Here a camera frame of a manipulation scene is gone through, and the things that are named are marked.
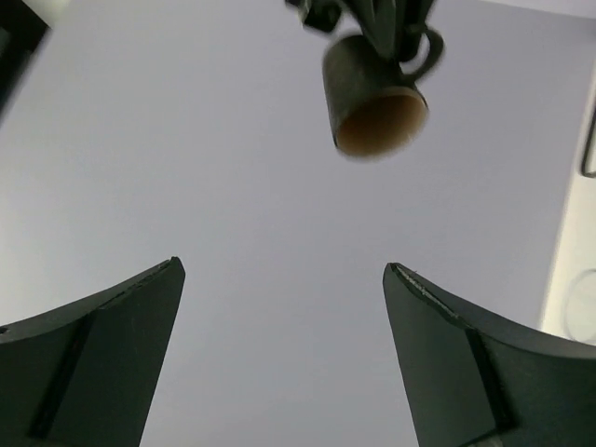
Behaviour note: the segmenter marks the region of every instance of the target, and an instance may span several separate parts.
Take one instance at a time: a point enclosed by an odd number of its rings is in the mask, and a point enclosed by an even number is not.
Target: white surface
[[[385,264],[536,324],[593,23],[438,2],[427,127],[355,164],[283,5],[144,5],[74,1],[0,125],[0,322],[179,255],[143,447],[414,447]]]
[[[71,0],[23,0],[49,26],[54,26]]]
[[[569,16],[596,19],[596,2],[594,0],[485,0],[512,7],[524,7],[564,14]]]
[[[596,179],[579,170],[595,109],[596,75],[577,142],[541,329],[596,345]]]

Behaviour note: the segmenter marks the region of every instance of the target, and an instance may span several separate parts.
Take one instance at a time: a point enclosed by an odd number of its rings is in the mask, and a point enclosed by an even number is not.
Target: white ceiling
[[[54,24],[72,0],[24,0],[47,23]],[[485,0],[514,7],[538,9],[556,14],[596,18],[594,0]]]

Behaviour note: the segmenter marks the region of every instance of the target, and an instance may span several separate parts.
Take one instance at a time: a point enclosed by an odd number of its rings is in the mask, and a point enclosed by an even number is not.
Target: white panel
[[[541,324],[545,332],[590,344],[596,344],[596,178],[590,176],[596,171],[591,138],[595,110],[596,75],[577,144]]]
[[[594,0],[485,0],[513,7],[526,7],[554,14],[596,18],[596,2]]]

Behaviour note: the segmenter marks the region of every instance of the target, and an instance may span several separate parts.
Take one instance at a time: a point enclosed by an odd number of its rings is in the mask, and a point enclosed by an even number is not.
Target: dark metal cup
[[[381,59],[363,35],[335,42],[323,59],[323,82],[333,141],[347,156],[385,155],[410,142],[427,120],[427,101],[415,83],[439,61],[443,41],[426,28],[425,61],[405,74]]]

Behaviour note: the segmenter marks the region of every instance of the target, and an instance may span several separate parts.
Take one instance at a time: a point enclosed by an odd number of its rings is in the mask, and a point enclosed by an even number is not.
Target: cup handle
[[[422,63],[422,65],[420,65],[420,67],[418,67],[416,70],[404,75],[404,80],[407,83],[413,84],[414,82],[420,80],[422,77],[427,75],[428,72],[431,71],[435,67],[435,65],[437,65],[437,62],[439,62],[440,57],[442,56],[443,50],[445,48],[443,38],[432,28],[424,26],[422,34],[424,34],[428,39],[427,58]]]

